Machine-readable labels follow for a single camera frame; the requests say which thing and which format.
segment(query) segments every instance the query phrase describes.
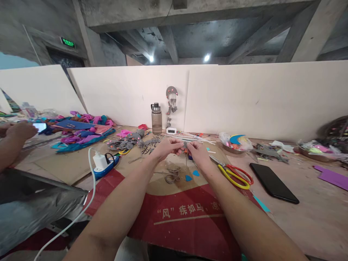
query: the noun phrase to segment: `blue foam heart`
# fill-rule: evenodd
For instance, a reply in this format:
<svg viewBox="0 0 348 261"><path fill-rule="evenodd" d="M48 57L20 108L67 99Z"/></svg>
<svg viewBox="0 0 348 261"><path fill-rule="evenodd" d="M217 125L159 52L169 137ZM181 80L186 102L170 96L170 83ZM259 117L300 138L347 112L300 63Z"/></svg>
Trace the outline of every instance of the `blue foam heart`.
<svg viewBox="0 0 348 261"><path fill-rule="evenodd" d="M190 176L188 176L188 175L186 175L185 177L186 177L186 181L191 181L192 180L192 178Z"/></svg>
<svg viewBox="0 0 348 261"><path fill-rule="evenodd" d="M199 173L197 170L195 170L192 174L199 177Z"/></svg>

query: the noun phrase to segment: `exit sign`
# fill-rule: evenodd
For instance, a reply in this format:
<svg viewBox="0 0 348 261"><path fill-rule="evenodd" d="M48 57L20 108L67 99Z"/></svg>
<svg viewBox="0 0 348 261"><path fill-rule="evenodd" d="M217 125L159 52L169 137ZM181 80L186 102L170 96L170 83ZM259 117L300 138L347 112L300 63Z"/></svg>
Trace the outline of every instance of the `exit sign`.
<svg viewBox="0 0 348 261"><path fill-rule="evenodd" d="M75 48L75 43L73 43L73 42L71 42L71 41L69 41L69 40L67 40L67 39L65 39L63 37L61 37L61 40L62 40L63 44Z"/></svg>

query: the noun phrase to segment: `white partition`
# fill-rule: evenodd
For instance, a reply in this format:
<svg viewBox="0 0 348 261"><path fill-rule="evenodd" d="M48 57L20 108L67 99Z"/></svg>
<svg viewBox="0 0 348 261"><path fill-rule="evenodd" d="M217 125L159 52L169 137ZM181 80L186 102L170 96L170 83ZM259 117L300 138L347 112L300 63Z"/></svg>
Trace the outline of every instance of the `white partition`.
<svg viewBox="0 0 348 261"><path fill-rule="evenodd" d="M86 113L60 65L0 70L0 88L18 105L29 102L38 111L55 109L70 116L70 111Z"/></svg>
<svg viewBox="0 0 348 261"><path fill-rule="evenodd" d="M166 89L178 91L178 110L171 113L172 127L184 129L189 70L216 65L118 66L68 69L88 112L105 114L117 124L151 128L151 104L162 110L162 128L166 127L168 102Z"/></svg>
<svg viewBox="0 0 348 261"><path fill-rule="evenodd" d="M348 61L196 67L185 131L297 141L348 114Z"/></svg>

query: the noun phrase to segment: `metal bowl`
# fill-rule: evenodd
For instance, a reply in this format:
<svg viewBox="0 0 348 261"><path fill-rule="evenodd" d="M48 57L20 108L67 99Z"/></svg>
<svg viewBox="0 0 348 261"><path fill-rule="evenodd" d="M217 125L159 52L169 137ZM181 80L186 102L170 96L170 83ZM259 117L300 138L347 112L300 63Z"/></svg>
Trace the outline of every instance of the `metal bowl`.
<svg viewBox="0 0 348 261"><path fill-rule="evenodd" d="M334 162L334 161L336 161L335 159L330 159L330 158L327 158L325 156L311 155L311 154L309 154L308 151L302 149L301 146L298 146L298 148L299 148L302 155L305 155L306 157L309 157L313 160L317 160L317 161L321 161L321 162Z"/></svg>
<svg viewBox="0 0 348 261"><path fill-rule="evenodd" d="M231 152L233 154L243 154L243 153L247 152L247 150L236 150L234 148L230 148L230 147L226 146L225 144L222 144L222 145L223 145L223 148L225 150L227 150L228 152Z"/></svg>

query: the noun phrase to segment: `smartphone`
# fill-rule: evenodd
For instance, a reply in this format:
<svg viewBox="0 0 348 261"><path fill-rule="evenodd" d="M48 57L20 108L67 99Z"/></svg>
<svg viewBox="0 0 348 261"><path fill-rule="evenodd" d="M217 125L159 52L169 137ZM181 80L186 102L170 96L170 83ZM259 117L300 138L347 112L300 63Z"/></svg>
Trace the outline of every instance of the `smartphone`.
<svg viewBox="0 0 348 261"><path fill-rule="evenodd" d="M255 163L250 163L250 167L269 195L290 203L300 203L295 195L292 194L292 192L269 167Z"/></svg>
<svg viewBox="0 0 348 261"><path fill-rule="evenodd" d="M47 128L46 123L33 123L34 127L39 129L38 132L43 131Z"/></svg>

